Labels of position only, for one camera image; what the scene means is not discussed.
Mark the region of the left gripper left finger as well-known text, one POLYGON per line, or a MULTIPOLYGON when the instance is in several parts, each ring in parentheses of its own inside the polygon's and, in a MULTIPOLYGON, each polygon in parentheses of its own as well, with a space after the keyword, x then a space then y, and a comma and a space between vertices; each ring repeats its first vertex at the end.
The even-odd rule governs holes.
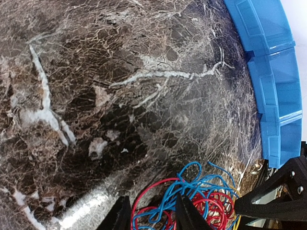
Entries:
POLYGON ((128 196, 120 196, 96 230, 130 230, 131 205, 128 196))

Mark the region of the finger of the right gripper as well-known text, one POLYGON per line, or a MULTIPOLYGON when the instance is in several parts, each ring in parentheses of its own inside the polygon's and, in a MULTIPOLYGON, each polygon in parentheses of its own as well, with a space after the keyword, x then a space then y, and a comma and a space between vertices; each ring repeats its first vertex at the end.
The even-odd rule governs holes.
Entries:
POLYGON ((277 220, 280 230, 307 228, 307 143, 301 142, 300 156, 288 160, 266 181, 235 202, 240 215, 239 230, 268 230, 253 223, 277 220))

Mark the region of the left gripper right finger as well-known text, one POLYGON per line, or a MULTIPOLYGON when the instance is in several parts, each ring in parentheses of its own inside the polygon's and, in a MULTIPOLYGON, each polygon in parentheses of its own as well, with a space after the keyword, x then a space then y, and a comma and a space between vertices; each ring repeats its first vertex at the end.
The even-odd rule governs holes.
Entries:
POLYGON ((177 230, 212 230, 186 195, 177 193, 175 208, 177 230))

